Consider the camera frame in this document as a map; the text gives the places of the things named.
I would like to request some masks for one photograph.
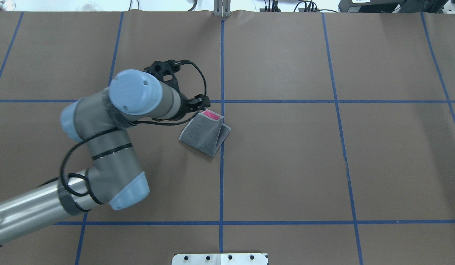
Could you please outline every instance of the white bracket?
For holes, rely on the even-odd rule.
[[[177,254],[172,259],[172,265],[268,265],[268,254]]]
[[[214,17],[231,16],[231,0],[214,0]]]

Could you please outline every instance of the silver tube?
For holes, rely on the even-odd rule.
[[[77,192],[86,191],[82,179],[71,178],[69,186]],[[83,209],[98,205],[89,195],[73,198]],[[0,203],[0,245],[70,216],[60,204],[56,181],[6,200]]]

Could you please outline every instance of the light blue cap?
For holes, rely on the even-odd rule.
[[[77,129],[75,127],[75,110],[77,109],[77,106],[81,100],[82,99],[79,99],[74,103],[68,105],[60,114],[60,125],[62,126],[62,129],[64,129],[70,139],[77,142],[83,140],[79,137]]]
[[[109,99],[119,111],[144,115],[162,101],[162,85],[151,74],[128,69],[120,72],[109,85]]]
[[[142,171],[109,201],[109,205],[113,210],[127,208],[147,197],[149,191],[145,173]]]

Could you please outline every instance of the pink tag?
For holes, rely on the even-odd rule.
[[[203,114],[210,117],[213,120],[219,120],[221,118],[219,114],[217,114],[216,112],[212,112],[209,109],[203,111]]]

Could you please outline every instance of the folded cloth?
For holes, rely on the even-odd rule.
[[[180,141],[209,156],[214,156],[231,132],[224,117],[205,110],[198,113],[180,134]]]

